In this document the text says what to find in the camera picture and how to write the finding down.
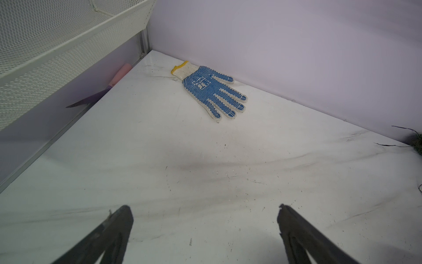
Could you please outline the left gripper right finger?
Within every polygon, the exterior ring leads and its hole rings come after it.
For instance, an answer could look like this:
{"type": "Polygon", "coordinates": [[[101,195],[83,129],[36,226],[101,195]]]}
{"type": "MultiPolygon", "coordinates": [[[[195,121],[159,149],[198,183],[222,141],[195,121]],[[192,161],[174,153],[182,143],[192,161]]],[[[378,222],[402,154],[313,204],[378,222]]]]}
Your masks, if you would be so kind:
{"type": "Polygon", "coordinates": [[[324,234],[288,205],[281,204],[277,217],[280,236],[291,264],[356,264],[324,234]]]}

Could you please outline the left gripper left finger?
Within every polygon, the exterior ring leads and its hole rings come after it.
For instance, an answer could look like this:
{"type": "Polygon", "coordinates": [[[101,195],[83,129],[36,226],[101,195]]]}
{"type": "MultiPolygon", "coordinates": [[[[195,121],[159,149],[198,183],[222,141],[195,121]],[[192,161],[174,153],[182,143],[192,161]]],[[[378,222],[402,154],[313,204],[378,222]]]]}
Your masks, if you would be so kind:
{"type": "Polygon", "coordinates": [[[124,260],[134,218],[131,208],[123,205],[73,248],[54,261],[55,264],[121,264],[124,260]]]}

